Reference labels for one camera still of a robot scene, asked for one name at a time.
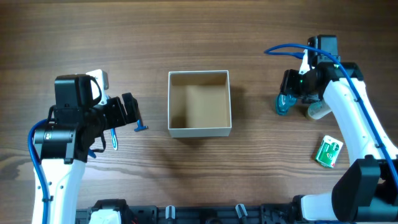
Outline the white lotion tube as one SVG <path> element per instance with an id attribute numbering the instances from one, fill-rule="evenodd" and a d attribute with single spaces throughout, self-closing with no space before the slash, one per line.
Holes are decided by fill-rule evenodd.
<path id="1" fill-rule="evenodd" d="M 331 108 L 327 103 L 322 100 L 316 103 L 312 103 L 306 112 L 306 117 L 311 120 L 318 120 L 323 118 L 325 115 L 331 112 Z"/>

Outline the blue mouthwash bottle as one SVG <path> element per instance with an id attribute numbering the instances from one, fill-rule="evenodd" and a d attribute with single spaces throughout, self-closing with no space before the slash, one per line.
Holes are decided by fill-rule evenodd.
<path id="1" fill-rule="evenodd" d="M 275 100 L 275 111 L 280 116 L 285 116 L 297 102 L 292 95 L 279 94 Z"/>

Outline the green soap box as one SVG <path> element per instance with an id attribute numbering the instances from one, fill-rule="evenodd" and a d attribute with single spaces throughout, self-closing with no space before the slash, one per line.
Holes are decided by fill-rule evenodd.
<path id="1" fill-rule="evenodd" d="M 325 135 L 315 156 L 315 161 L 323 167 L 334 168 L 342 147 L 343 142 Z"/>

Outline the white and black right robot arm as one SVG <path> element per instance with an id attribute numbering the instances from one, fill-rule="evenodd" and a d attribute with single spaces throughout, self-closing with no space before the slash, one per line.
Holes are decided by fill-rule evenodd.
<path id="1" fill-rule="evenodd" d="M 298 70 L 285 71 L 276 112 L 285 115 L 301 101 L 308 105 L 310 119 L 332 113 L 349 155 L 349 168 L 332 191 L 295 196 L 284 207 L 285 221 L 396 222 L 397 148 L 371 106 L 359 66 L 341 61 L 334 35 L 311 37 L 307 45 L 277 45 L 266 54 L 302 62 Z"/>

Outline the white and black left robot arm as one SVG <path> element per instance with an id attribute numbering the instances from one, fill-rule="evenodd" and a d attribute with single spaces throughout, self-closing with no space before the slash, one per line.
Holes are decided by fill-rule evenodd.
<path id="1" fill-rule="evenodd" d="M 55 104 L 27 137 L 36 187 L 33 223 L 74 223 L 88 158 L 106 149 L 105 142 L 93 149 L 96 139 L 142 124 L 137 100 L 130 93 L 110 98 L 106 79 L 102 70 L 55 79 Z"/>

